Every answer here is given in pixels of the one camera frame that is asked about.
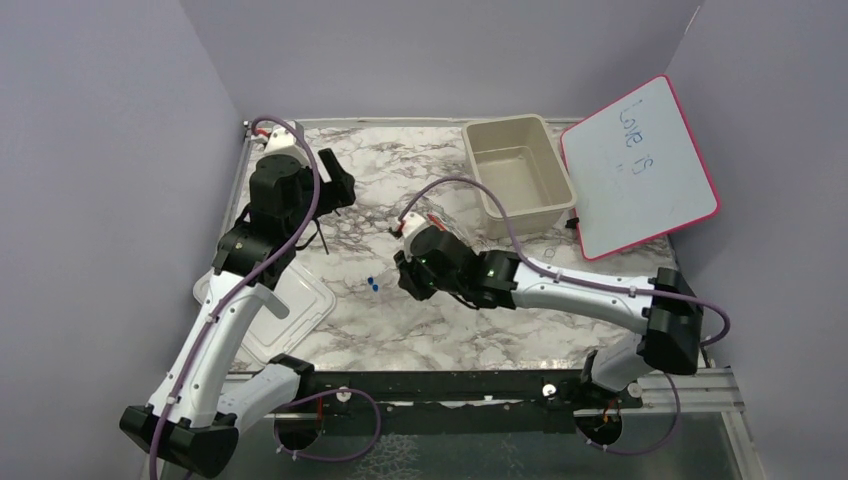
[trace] purple hose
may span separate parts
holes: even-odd
[[[583,438],[586,438],[586,443],[597,448],[598,450],[603,450],[605,453],[611,453],[613,455],[620,455],[623,457],[637,457],[639,455],[647,455],[649,453],[654,453],[660,448],[664,447],[666,443],[671,441],[672,437],[680,430],[680,393],[677,391],[677,385],[674,384],[674,380],[672,380],[671,375],[665,373],[665,378],[668,379],[669,385],[671,385],[671,392],[674,393],[674,404],[677,407],[674,412],[674,419],[671,421],[671,427],[668,429],[668,433],[665,434],[663,438],[661,438],[657,443],[651,445],[648,448],[644,448],[642,450],[635,451],[627,451],[627,450],[617,450],[615,448],[604,448],[603,445],[598,445],[597,443],[589,440],[583,432],[580,432],[580,435]]]
[[[311,455],[311,454],[308,454],[308,453],[300,453],[299,450],[293,451],[293,450],[289,450],[288,448],[283,446],[282,442],[280,442],[279,428],[275,424],[274,425],[274,439],[276,440],[277,446],[279,447],[277,451],[278,452],[280,452],[280,451],[286,452],[286,453],[288,453],[289,455],[292,455],[295,458],[306,458],[308,460],[317,460],[319,462],[331,462],[331,463],[349,462],[349,461],[357,459],[357,458],[365,455],[369,451],[371,451],[371,449],[374,448],[374,445],[377,444],[377,440],[380,439],[380,431],[383,428],[383,419],[380,417],[380,407],[377,405],[377,402],[374,400],[374,398],[371,397],[371,395],[368,395],[367,393],[363,392],[362,390],[357,390],[355,388],[337,388],[337,389],[334,389],[334,390],[327,390],[326,392],[316,393],[315,395],[310,395],[308,397],[304,397],[304,398],[301,398],[299,400],[295,400],[295,401],[287,403],[285,405],[281,405],[280,408],[296,407],[298,405],[303,405],[304,403],[308,403],[308,402],[317,400],[319,398],[326,397],[328,395],[335,395],[337,393],[355,393],[357,395],[365,397],[365,399],[368,400],[369,403],[371,403],[371,406],[374,407],[374,414],[377,416],[377,419],[376,419],[376,422],[375,422],[376,426],[374,427],[374,435],[371,437],[371,440],[368,442],[368,445],[366,445],[365,448],[363,448],[362,450],[360,450],[356,453],[352,453],[350,455],[345,455],[344,457],[322,457],[322,456],[319,456],[319,455]]]
[[[218,315],[221,314],[221,311],[227,307],[227,304],[233,299],[233,297],[238,294],[238,292],[244,288],[245,285],[252,282],[254,278],[259,276],[263,270],[268,268],[268,266],[272,265],[276,262],[281,256],[283,256],[287,251],[289,251],[292,247],[294,247],[297,240],[303,234],[303,231],[306,230],[306,227],[309,225],[309,222],[312,220],[312,216],[315,215],[315,210],[318,209],[318,195],[321,189],[321,173],[318,171],[318,163],[315,161],[315,155],[312,154],[312,149],[309,148],[309,145],[306,144],[306,140],[303,138],[297,129],[292,128],[282,119],[279,119],[274,116],[264,115],[260,117],[256,117],[251,124],[251,130],[253,133],[256,133],[256,126],[259,122],[274,122],[279,124],[281,127],[288,130],[291,133],[297,143],[303,147],[303,150],[306,151],[306,157],[309,159],[309,166],[312,168],[312,200],[309,203],[309,209],[306,211],[306,216],[303,217],[303,223],[297,227],[294,234],[289,238],[289,240],[280,247],[279,250],[274,252],[273,255],[268,257],[264,262],[260,263],[256,266],[250,273],[247,274],[236,286],[234,286],[218,304],[215,308],[212,309],[212,312],[209,315],[212,318],[217,318]],[[206,339],[206,335],[209,333],[209,330],[212,328],[212,323],[205,322],[203,327],[201,327],[200,332],[197,334],[197,338],[194,340],[194,344],[191,346],[191,349],[186,356],[185,363],[183,364],[183,368],[180,370],[180,373],[177,375],[176,381],[174,381],[174,387],[171,389],[171,392],[168,394],[169,397],[176,398],[180,393],[180,389],[185,382],[185,378],[188,375],[189,370],[191,369],[192,364],[194,363],[195,357],[197,357],[197,353],[200,350],[200,346],[203,344],[203,341]],[[149,459],[149,467],[150,467],[150,480],[159,480],[159,474],[156,472],[156,458],[159,452],[159,442],[162,440],[162,431],[165,429],[165,423],[168,421],[168,415],[171,413],[171,408],[173,404],[166,403],[162,408],[162,413],[159,415],[159,420],[156,422],[156,428],[153,430],[153,438],[150,441],[150,459]]]
[[[416,193],[415,196],[412,197],[412,200],[409,201],[409,203],[406,205],[406,207],[404,207],[404,209],[400,212],[400,215],[398,215],[398,220],[402,221],[403,217],[405,217],[406,214],[409,213],[409,210],[412,209],[412,206],[415,205],[415,202],[417,202],[419,199],[421,199],[421,197],[423,197],[424,194],[429,192],[436,185],[439,185],[439,184],[442,184],[442,183],[445,183],[445,182],[467,183],[469,185],[473,185],[473,186],[479,188],[486,195],[489,196],[489,198],[492,200],[492,203],[495,204],[495,207],[497,207],[498,211],[500,212],[501,217],[503,217],[503,219],[504,219],[504,223],[506,224],[507,232],[509,232],[509,238],[512,241],[512,248],[515,249],[515,253],[518,255],[518,258],[520,258],[521,261],[525,265],[527,265],[528,268],[533,270],[534,272],[538,273],[539,275],[544,275],[546,277],[553,278],[554,280],[557,280],[557,281],[568,282],[568,283],[571,283],[571,284],[574,284],[574,285],[579,285],[581,287],[594,288],[595,290],[602,290],[602,291],[612,292],[612,293],[625,293],[627,295],[630,295],[631,292],[630,292],[629,288],[618,287],[618,286],[615,286],[615,285],[607,285],[607,284],[598,283],[598,282],[592,282],[592,281],[589,281],[589,280],[583,280],[581,278],[569,277],[569,276],[566,276],[566,275],[558,275],[554,271],[542,268],[542,267],[534,264],[533,262],[531,262],[530,259],[527,258],[526,255],[524,255],[524,252],[521,251],[521,243],[518,241],[518,238],[515,235],[515,230],[512,227],[512,222],[510,221],[509,217],[507,216],[506,209],[504,209],[503,204],[501,204],[500,200],[498,200],[498,198],[495,196],[495,194],[492,193],[491,190],[486,188],[485,185],[483,185],[482,183],[477,182],[475,180],[472,180],[470,178],[465,178],[465,177],[460,177],[460,176],[449,176],[449,177],[440,178],[440,179],[430,183],[426,187],[422,188],[421,191]],[[670,298],[672,300],[681,300],[681,301],[688,302],[688,303],[694,303],[695,305],[701,305],[701,306],[707,307],[710,310],[716,312],[721,317],[721,319],[724,320],[724,326],[722,327],[722,329],[718,333],[718,335],[701,342],[702,347],[706,347],[707,345],[712,345],[712,344],[718,342],[719,340],[726,337],[727,333],[730,331],[730,316],[727,314],[727,312],[724,311],[723,308],[719,307],[715,303],[710,302],[708,300],[703,300],[703,299],[700,299],[698,297],[690,297],[689,295],[682,295],[680,293],[664,292],[662,290],[647,290],[647,289],[642,289],[642,288],[636,289],[636,291],[633,292],[633,293],[635,293],[636,295],[650,295],[650,296],[654,296],[654,297]]]

